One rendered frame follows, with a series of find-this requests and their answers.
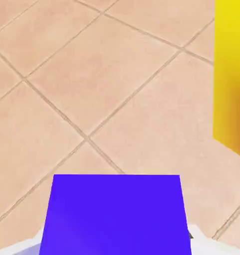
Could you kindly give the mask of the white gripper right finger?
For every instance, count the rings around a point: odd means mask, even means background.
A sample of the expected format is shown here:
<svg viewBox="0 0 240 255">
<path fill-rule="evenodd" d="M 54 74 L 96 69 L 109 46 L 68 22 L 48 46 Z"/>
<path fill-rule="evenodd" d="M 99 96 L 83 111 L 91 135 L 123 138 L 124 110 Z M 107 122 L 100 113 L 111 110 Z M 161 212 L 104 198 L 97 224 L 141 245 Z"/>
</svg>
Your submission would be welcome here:
<svg viewBox="0 0 240 255">
<path fill-rule="evenodd" d="M 240 255 L 240 249 L 207 238 L 193 224 L 188 224 L 192 255 Z"/>
</svg>

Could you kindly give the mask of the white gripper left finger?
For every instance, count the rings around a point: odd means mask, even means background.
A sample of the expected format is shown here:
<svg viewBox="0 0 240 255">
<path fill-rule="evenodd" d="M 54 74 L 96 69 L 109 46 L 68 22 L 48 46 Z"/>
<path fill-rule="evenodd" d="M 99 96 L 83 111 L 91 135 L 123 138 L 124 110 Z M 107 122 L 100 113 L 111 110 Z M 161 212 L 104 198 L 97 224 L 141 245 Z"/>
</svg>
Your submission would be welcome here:
<svg viewBox="0 0 240 255">
<path fill-rule="evenodd" d="M 33 238 L 0 249 L 0 255 L 39 255 L 42 235 L 43 228 Z"/>
</svg>

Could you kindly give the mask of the small blue cube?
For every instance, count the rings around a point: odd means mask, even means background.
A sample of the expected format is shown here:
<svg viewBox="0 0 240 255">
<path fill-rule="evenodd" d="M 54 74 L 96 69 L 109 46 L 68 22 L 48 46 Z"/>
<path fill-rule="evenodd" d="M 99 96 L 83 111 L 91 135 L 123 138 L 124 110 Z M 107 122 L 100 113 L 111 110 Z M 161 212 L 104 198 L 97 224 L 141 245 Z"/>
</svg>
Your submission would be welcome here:
<svg viewBox="0 0 240 255">
<path fill-rule="evenodd" d="M 192 255 L 180 177 L 54 175 L 39 255 Z"/>
</svg>

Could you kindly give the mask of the large yellow box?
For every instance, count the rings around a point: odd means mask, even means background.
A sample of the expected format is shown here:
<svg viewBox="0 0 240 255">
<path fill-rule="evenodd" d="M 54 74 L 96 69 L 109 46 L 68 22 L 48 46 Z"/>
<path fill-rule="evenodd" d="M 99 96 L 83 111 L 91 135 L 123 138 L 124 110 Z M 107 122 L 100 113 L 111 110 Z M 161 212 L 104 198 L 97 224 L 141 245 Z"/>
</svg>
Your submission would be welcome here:
<svg viewBox="0 0 240 255">
<path fill-rule="evenodd" d="M 213 137 L 240 155 L 240 0 L 215 0 Z"/>
</svg>

